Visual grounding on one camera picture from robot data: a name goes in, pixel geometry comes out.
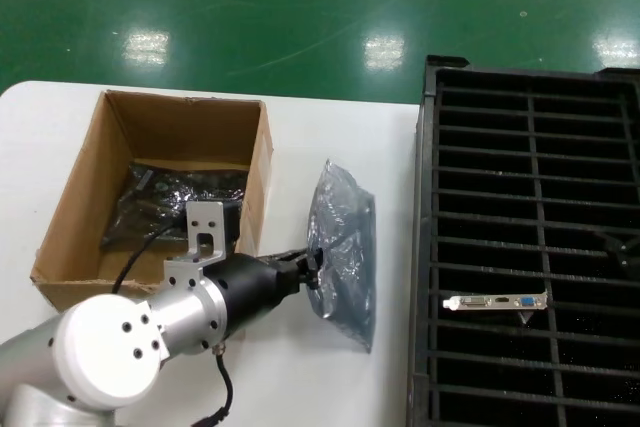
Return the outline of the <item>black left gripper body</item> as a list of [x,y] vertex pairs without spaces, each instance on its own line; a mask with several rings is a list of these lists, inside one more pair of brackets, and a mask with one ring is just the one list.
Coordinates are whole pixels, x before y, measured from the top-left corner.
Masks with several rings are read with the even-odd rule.
[[223,339],[276,308],[300,291],[304,264],[294,260],[256,258],[236,253],[204,268],[204,275],[221,291],[226,307]]

